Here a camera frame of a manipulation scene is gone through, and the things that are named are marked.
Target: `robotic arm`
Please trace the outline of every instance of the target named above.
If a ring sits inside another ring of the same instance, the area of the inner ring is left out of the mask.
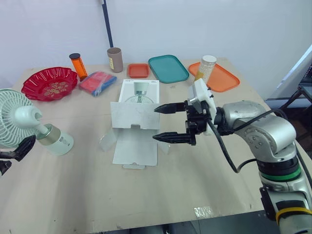
[[[215,107],[213,95],[202,79],[189,88],[189,99],[159,106],[155,112],[186,111],[186,133],[161,133],[154,139],[168,143],[196,145],[195,136],[214,133],[234,172],[256,161],[263,187],[261,201],[267,217],[275,220],[282,234],[312,234],[312,198],[298,162],[296,132],[285,119],[270,115],[263,106],[240,101]],[[255,159],[236,168],[220,136],[237,134],[249,145]]]
[[[0,152],[0,158],[3,159],[15,159],[16,161],[21,161],[26,154],[33,148],[36,141],[36,136],[32,135],[26,137],[12,152]],[[11,167],[11,161],[2,161],[0,160],[0,177]]]

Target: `red decorative plate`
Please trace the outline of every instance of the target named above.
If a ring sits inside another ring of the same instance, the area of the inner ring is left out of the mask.
[[[31,75],[21,92],[31,100],[59,100],[71,93],[77,81],[77,73],[70,68],[51,67]]]

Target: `fan grille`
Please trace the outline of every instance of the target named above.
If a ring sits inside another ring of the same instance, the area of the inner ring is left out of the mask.
[[[35,129],[19,128],[12,120],[12,115],[18,107],[31,105],[31,101],[20,92],[0,90],[0,145],[16,148],[24,138],[35,134]]]

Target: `orange tray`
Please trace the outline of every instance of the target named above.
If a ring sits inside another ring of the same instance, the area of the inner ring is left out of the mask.
[[[200,62],[194,63],[189,66],[189,72],[196,76]],[[225,92],[240,84],[239,79],[229,71],[225,70],[218,64],[215,64],[213,71],[207,82],[207,86],[215,92]]]
[[[149,74],[150,70],[146,63],[131,63],[128,65],[128,75],[131,78],[147,78]]]

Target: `floor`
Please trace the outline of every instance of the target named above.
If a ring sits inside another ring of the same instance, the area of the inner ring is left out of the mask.
[[[297,133],[297,141],[312,159],[312,106],[288,108],[285,113]]]
[[[279,234],[264,211],[99,234]]]

